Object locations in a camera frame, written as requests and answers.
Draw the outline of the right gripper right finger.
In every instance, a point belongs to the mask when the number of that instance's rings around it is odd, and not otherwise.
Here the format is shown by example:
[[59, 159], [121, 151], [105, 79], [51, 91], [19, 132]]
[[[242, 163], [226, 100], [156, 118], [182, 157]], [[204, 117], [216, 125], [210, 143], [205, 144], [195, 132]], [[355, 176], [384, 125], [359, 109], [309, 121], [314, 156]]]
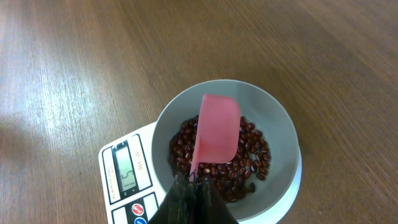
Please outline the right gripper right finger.
[[197, 185], [194, 224], [238, 224], [212, 179], [205, 178]]

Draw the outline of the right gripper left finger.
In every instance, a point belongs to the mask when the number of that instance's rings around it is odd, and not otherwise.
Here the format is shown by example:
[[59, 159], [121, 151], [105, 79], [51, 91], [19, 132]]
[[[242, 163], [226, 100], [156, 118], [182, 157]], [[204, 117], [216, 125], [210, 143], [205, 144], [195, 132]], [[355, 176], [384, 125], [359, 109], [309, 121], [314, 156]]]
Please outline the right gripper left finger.
[[183, 175], [176, 175], [154, 216], [148, 224], [191, 224], [196, 203], [196, 185]]

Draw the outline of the pink measuring scoop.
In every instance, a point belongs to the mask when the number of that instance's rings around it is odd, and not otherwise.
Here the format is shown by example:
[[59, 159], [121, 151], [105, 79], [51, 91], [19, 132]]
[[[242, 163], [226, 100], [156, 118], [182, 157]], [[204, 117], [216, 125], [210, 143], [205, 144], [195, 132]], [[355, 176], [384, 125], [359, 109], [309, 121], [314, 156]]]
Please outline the pink measuring scoop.
[[235, 99], [203, 95], [189, 181], [196, 179], [199, 164], [224, 164], [235, 157], [240, 117], [241, 110]]

